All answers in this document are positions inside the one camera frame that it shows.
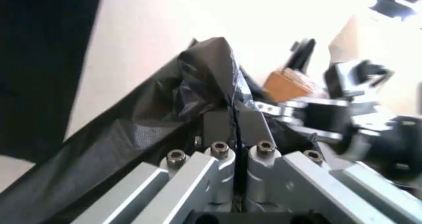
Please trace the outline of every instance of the metal cylinder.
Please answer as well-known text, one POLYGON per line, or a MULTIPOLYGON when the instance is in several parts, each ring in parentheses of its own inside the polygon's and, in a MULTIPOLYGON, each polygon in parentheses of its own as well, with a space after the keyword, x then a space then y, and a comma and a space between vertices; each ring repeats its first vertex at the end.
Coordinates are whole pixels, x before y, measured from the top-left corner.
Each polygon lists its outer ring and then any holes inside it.
POLYGON ((161 160, 160 168, 167 170, 169 172, 169 179, 171 179, 188 159, 189 156, 184 151, 179 149, 171 150, 161 160))
POLYGON ((229 148, 225 142, 214 142, 204 152, 207 155, 218 159, 218 191, 211 201, 211 205, 222 205, 214 207, 214 210, 230 211, 233 196, 233 177, 235 168, 236 153, 229 148))
MULTIPOLYGON (((275 149, 273 143, 261 141, 249 149, 248 155, 246 198, 252 202, 259 203, 260 207, 265 207, 265 203, 269 202, 268 197, 271 196, 266 182, 271 180, 270 176, 274 167, 274 161, 276 158, 281 157, 281 153, 275 149)), ((268 204, 268 206, 272 210, 274 205, 268 204)))
POLYGON ((318 151, 314 150, 306 150, 303 154, 308 157, 311 161, 315 162, 315 164, 322 166, 324 158, 318 151))

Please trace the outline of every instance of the hex socket screw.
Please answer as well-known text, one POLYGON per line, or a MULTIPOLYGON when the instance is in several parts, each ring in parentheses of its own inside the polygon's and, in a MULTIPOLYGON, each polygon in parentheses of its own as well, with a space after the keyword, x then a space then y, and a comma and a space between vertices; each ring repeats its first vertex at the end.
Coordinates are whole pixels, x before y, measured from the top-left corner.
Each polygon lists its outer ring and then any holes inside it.
POLYGON ((324 158, 322 157, 322 155, 318 151, 306 150, 306 151, 303 152, 303 154, 319 166, 321 166, 322 162, 324 161, 324 158))
POLYGON ((211 156, 222 160, 229 155, 229 145, 224 141, 216 141, 211 144, 211 156))
POLYGON ((167 153, 167 166, 172 169, 179 169, 186 162, 184 151, 175 149, 167 153))
POLYGON ((256 153, 261 158, 274 156, 275 145, 270 141, 260 141, 256 146, 256 153))

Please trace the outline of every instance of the black plastic sheet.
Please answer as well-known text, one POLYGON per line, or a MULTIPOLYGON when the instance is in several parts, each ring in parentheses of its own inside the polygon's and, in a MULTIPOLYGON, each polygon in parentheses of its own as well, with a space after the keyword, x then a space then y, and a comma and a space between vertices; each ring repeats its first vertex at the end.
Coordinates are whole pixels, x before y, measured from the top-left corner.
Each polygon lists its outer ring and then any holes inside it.
MULTIPOLYGON (((4 191, 1 222, 71 222, 140 162, 158 164, 176 148, 191 153, 202 115, 216 108, 230 112, 228 142, 236 144, 235 104, 255 109, 248 84, 224 38, 193 42, 4 191)), ((284 142, 286 126, 270 127, 284 142)))

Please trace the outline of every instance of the wooden block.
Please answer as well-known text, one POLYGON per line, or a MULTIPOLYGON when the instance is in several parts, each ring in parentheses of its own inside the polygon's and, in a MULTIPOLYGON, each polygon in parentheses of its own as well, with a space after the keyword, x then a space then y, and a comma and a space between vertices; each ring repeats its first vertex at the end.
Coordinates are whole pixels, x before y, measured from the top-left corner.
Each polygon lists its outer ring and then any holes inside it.
POLYGON ((307 96, 311 93, 311 90, 306 86, 289 79, 279 71, 274 71, 270 74, 264 84, 264 88, 277 103, 307 96))

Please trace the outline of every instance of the black panel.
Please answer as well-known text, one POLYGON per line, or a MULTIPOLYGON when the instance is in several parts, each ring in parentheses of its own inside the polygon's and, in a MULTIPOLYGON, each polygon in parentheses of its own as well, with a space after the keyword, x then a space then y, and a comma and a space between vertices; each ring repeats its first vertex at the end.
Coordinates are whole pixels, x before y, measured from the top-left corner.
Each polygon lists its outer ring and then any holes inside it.
POLYGON ((0 0, 0 154, 62 146, 99 0, 0 0))

